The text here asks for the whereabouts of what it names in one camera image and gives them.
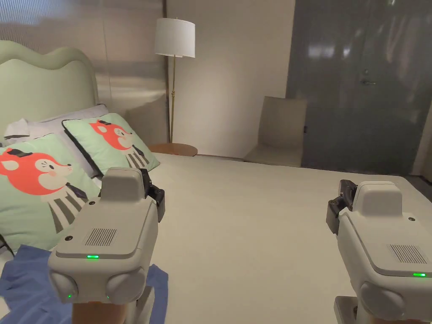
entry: gray door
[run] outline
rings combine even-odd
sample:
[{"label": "gray door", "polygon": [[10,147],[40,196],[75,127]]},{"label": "gray door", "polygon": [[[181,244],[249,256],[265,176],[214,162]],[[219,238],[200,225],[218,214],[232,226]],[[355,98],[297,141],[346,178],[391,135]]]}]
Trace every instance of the gray door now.
[{"label": "gray door", "polygon": [[296,2],[288,98],[307,98],[303,165],[407,174],[432,100],[432,2]]}]

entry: blue cloth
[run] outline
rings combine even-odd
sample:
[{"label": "blue cloth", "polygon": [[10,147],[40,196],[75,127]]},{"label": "blue cloth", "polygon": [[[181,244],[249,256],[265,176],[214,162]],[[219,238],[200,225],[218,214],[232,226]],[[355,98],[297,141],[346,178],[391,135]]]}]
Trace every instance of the blue cloth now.
[{"label": "blue cloth", "polygon": [[[0,324],[70,324],[72,305],[62,304],[48,278],[49,251],[22,245],[6,263],[0,278],[0,295],[10,313]],[[164,324],[168,305],[168,274],[152,265],[147,285],[154,287],[155,303],[150,324]]]}]

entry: floor lamp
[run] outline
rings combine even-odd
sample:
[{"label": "floor lamp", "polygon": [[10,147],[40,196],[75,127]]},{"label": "floor lamp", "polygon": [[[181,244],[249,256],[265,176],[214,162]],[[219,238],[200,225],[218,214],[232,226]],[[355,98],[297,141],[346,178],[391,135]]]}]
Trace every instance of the floor lamp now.
[{"label": "floor lamp", "polygon": [[183,56],[195,57],[195,24],[179,19],[159,18],[156,23],[155,53],[174,57],[169,136],[169,142],[172,143],[174,129],[175,59]]}]

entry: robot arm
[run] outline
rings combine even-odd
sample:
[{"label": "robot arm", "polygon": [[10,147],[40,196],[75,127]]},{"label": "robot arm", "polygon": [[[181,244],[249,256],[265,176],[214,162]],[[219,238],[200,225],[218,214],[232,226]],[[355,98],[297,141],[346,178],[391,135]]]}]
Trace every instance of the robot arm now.
[{"label": "robot arm", "polygon": [[147,170],[111,168],[100,197],[79,212],[48,260],[51,283],[63,303],[135,302],[165,212],[165,193]]},{"label": "robot arm", "polygon": [[396,185],[342,180],[339,196],[329,201],[327,224],[358,299],[354,305],[336,298],[340,324],[369,323],[369,314],[388,321],[432,320],[432,237],[402,212]]}]

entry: beige chair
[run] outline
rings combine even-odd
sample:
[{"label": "beige chair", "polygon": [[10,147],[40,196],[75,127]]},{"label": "beige chair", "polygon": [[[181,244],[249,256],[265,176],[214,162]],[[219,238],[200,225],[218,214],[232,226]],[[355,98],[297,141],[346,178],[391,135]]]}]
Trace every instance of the beige chair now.
[{"label": "beige chair", "polygon": [[306,100],[265,97],[258,145],[245,162],[301,166],[305,118]]}]

